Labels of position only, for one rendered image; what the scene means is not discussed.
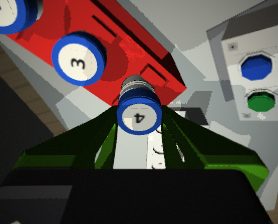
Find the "blue screw cap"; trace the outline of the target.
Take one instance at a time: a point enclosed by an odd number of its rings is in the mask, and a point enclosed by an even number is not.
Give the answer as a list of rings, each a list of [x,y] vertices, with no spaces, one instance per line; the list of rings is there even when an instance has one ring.
[[[0,0],[0,34],[15,34],[31,27],[37,15],[37,0]]]
[[[117,105],[119,127],[133,135],[146,135],[161,125],[162,105],[151,90],[134,88],[126,91]]]
[[[103,75],[107,53],[94,35],[73,31],[54,44],[51,60],[56,72],[65,81],[77,86],[89,86]]]

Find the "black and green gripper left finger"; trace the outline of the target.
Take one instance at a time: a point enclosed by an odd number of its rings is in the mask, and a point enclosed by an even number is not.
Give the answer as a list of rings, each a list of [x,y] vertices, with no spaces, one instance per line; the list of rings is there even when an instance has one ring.
[[[117,105],[113,105],[94,119],[24,151],[12,169],[17,167],[113,169],[117,132]]]

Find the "grey flat mat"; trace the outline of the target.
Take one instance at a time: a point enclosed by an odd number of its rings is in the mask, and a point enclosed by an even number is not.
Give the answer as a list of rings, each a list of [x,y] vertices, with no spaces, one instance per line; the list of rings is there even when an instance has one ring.
[[[256,192],[266,211],[278,194],[278,121],[240,121],[236,102],[226,102],[206,31],[265,0],[116,0],[173,57],[186,90],[168,107],[201,108],[209,130],[257,152],[269,170]],[[0,34],[0,46],[68,131],[111,106],[65,81],[30,51]],[[148,134],[118,125],[113,169],[146,169]]]

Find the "grey control panel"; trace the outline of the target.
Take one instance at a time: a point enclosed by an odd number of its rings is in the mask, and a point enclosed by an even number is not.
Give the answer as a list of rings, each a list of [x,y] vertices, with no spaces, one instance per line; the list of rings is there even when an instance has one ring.
[[[265,0],[206,33],[225,101],[235,98],[240,121],[278,121],[278,0]]]

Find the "red tube rack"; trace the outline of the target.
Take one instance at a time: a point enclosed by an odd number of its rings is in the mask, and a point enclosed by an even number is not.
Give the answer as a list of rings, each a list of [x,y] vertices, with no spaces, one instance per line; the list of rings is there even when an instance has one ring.
[[[43,0],[39,20],[6,36],[54,67],[54,44],[70,32],[85,30],[106,47],[107,64],[101,78],[83,88],[110,106],[118,105],[123,81],[140,74],[161,105],[170,104],[187,89],[172,55],[116,0],[99,1]]]

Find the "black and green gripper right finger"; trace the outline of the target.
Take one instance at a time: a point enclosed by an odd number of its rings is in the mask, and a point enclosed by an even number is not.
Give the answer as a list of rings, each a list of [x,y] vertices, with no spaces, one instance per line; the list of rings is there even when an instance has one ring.
[[[162,105],[161,136],[166,169],[239,170],[255,193],[268,177],[269,170],[256,151],[182,117],[166,105]]]

